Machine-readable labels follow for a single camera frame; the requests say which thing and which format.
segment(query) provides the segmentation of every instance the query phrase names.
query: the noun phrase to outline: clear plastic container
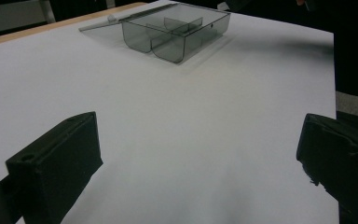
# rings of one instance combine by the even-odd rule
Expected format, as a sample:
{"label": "clear plastic container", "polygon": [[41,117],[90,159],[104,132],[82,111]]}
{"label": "clear plastic container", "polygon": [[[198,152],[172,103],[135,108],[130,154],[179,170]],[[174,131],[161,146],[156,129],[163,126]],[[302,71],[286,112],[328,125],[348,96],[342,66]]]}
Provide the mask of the clear plastic container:
{"label": "clear plastic container", "polygon": [[220,37],[228,28],[229,18],[228,12],[173,4],[152,14],[124,20],[123,36],[131,49],[153,51],[161,59],[180,63]]}

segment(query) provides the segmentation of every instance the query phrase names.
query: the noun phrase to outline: person's hand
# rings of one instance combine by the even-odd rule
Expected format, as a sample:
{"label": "person's hand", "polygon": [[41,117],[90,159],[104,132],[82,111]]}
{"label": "person's hand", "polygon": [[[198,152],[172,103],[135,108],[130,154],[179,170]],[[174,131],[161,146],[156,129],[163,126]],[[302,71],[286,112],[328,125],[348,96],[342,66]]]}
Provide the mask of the person's hand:
{"label": "person's hand", "polygon": [[297,5],[298,6],[304,5],[304,3],[305,3],[305,0],[297,0]]}

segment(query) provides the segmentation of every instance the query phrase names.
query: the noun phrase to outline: white tabletop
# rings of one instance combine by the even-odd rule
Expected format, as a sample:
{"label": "white tabletop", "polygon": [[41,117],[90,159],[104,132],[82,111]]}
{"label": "white tabletop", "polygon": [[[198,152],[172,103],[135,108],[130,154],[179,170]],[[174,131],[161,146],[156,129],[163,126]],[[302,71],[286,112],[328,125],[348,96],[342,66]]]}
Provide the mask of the white tabletop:
{"label": "white tabletop", "polygon": [[120,25],[77,30],[104,20],[0,44],[0,179],[14,153],[96,111],[104,165],[63,223],[338,223],[296,160],[305,115],[335,117],[332,34],[232,14],[178,65],[129,49]]}

